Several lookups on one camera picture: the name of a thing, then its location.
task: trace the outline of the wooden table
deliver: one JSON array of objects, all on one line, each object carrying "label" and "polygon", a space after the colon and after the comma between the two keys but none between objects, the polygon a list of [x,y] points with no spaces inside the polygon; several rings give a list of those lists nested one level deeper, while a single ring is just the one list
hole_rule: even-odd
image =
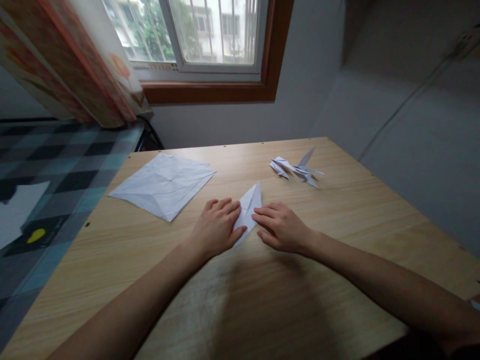
[{"label": "wooden table", "polygon": [[[270,158],[311,161],[319,189],[277,176]],[[403,265],[468,299],[480,262],[325,137],[165,150],[217,173],[172,222],[108,194],[157,151],[132,153],[3,353],[43,359],[188,236],[205,202],[239,199],[258,180],[307,225]],[[138,359],[358,359],[407,328],[330,269],[275,252],[252,231],[180,291]]]}]

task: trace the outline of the paper crane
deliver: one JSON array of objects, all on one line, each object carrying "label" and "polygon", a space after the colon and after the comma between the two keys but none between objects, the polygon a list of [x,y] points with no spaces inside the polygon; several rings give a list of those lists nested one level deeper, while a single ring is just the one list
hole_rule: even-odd
[{"label": "paper crane", "polygon": [[285,160],[283,157],[277,156],[275,159],[271,159],[270,166],[276,171],[276,173],[286,179],[290,179],[288,174],[284,171],[284,168],[290,169],[293,171],[297,176],[302,179],[303,181],[309,183],[313,187],[316,187],[318,189],[318,185],[315,182],[315,180],[312,177],[311,173],[317,173],[317,174],[322,174],[325,175],[323,172],[312,169],[310,167],[307,167],[307,163],[309,162],[310,158],[312,157],[312,154],[314,153],[315,146],[311,148],[311,150],[301,158],[300,162],[298,163],[297,166],[292,166],[288,162],[288,160]]}]

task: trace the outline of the floral curtain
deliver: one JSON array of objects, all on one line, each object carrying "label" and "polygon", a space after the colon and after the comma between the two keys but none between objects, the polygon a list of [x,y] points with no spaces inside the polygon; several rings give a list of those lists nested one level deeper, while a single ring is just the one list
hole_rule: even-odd
[{"label": "floral curtain", "polygon": [[101,0],[0,0],[0,64],[58,119],[151,114]]}]

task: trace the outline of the bed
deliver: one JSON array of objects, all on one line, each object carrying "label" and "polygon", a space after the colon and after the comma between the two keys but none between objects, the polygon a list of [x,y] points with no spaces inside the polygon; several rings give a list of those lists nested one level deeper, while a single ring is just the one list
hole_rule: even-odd
[{"label": "bed", "polygon": [[144,125],[0,123],[0,201],[11,199],[17,185],[50,182],[23,235],[0,250],[0,352],[118,169],[142,146]]}]

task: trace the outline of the wooden window frame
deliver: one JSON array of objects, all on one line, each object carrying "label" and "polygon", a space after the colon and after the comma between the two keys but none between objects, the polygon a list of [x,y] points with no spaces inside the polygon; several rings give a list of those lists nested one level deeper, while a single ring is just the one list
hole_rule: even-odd
[{"label": "wooden window frame", "polygon": [[277,96],[294,0],[270,0],[258,82],[141,81],[151,105],[268,103]]}]

